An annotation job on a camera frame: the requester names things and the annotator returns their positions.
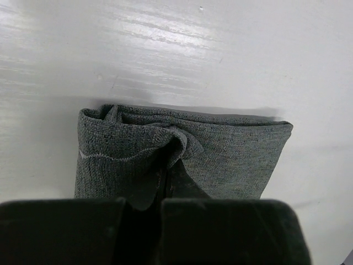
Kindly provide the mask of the grey cloth napkin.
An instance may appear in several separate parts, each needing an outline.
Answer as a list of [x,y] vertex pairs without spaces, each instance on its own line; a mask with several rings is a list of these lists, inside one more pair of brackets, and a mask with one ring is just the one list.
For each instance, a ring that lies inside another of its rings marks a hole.
[[209,196],[258,199],[293,126],[247,115],[203,115],[104,104],[78,116],[74,196],[114,198],[142,180],[158,155],[181,161]]

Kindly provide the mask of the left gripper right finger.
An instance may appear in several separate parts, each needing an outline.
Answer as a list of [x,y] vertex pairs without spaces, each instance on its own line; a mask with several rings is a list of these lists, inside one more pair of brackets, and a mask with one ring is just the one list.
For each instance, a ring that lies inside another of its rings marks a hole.
[[161,264],[311,264],[295,212],[278,200],[210,199],[178,161],[161,205]]

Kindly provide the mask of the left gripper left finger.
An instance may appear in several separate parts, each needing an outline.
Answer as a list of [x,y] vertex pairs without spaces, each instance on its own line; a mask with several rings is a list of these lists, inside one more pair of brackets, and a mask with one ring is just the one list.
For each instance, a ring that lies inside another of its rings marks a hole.
[[152,169],[115,199],[1,204],[2,264],[158,264],[167,172]]

